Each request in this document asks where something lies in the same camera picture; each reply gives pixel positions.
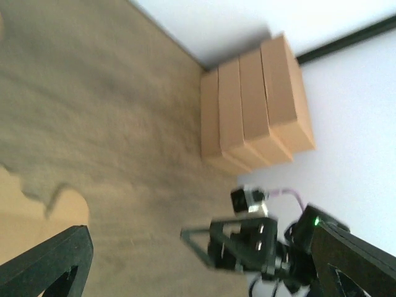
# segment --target stacked cardboard boxes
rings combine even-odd
[[[283,35],[202,77],[201,136],[202,158],[230,174],[314,149],[301,69]]]

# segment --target brown cardboard box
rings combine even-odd
[[[303,76],[286,38],[261,44],[270,127],[291,152],[315,148]]]
[[[250,168],[220,148],[218,105],[218,71],[204,74],[201,78],[201,155],[202,158],[230,174],[250,172]]]
[[[222,151],[249,168],[267,166],[267,160],[244,141],[239,59],[224,63],[218,68],[218,104]]]
[[[270,128],[261,51],[239,57],[244,138],[268,164],[290,162],[292,154]]]

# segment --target black metal bracket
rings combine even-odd
[[[2,297],[81,297],[92,263],[86,226],[73,226],[0,266]]]
[[[324,296],[396,296],[396,258],[333,225],[314,232],[312,256]]]

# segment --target cable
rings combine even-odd
[[[261,273],[258,273],[252,280],[252,282],[249,285],[249,297],[253,297],[253,289],[256,283],[260,280],[261,278]]]
[[[290,189],[290,188],[283,188],[283,189],[276,189],[276,190],[270,190],[269,191],[269,197],[277,197],[282,194],[291,194],[295,197],[295,199],[298,202],[298,205],[301,208],[301,211],[304,212],[305,206],[303,204],[303,200],[301,199],[301,196],[297,193],[296,190]]]

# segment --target wall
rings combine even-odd
[[[295,188],[354,235],[396,256],[395,47],[393,31],[303,66],[317,150],[238,182]],[[281,232],[300,215],[292,197],[268,206]],[[262,290],[258,296],[269,296],[272,286]],[[282,296],[289,296],[283,288]]]
[[[394,0],[130,0],[205,66],[285,32],[296,54],[396,12]]]

